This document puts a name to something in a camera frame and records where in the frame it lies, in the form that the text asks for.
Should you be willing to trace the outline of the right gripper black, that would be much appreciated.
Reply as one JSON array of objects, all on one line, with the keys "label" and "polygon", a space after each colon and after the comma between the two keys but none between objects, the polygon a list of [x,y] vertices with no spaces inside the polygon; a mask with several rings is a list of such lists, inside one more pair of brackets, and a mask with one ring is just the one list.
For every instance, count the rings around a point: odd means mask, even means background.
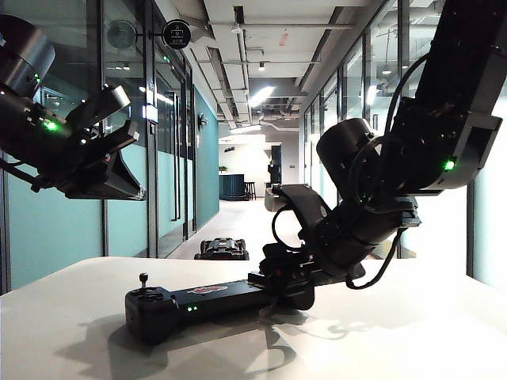
[{"label": "right gripper black", "polygon": [[309,287],[344,283],[347,276],[359,279],[365,275],[360,263],[339,265],[327,245],[304,245],[294,251],[281,243],[271,243],[263,247],[263,252],[265,259],[259,264],[259,272],[250,272],[248,283],[271,295],[292,295],[275,301],[285,309],[309,310],[314,305],[314,291],[305,291]]}]

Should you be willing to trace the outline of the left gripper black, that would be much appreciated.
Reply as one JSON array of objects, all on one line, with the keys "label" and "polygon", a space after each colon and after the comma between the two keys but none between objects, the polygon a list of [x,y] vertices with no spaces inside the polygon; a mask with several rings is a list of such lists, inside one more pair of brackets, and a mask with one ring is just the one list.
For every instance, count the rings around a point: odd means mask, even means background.
[{"label": "left gripper black", "polygon": [[55,187],[69,199],[145,200],[146,190],[127,167],[121,149],[139,138],[137,124],[123,127],[81,146],[71,169],[40,174],[41,188]]}]

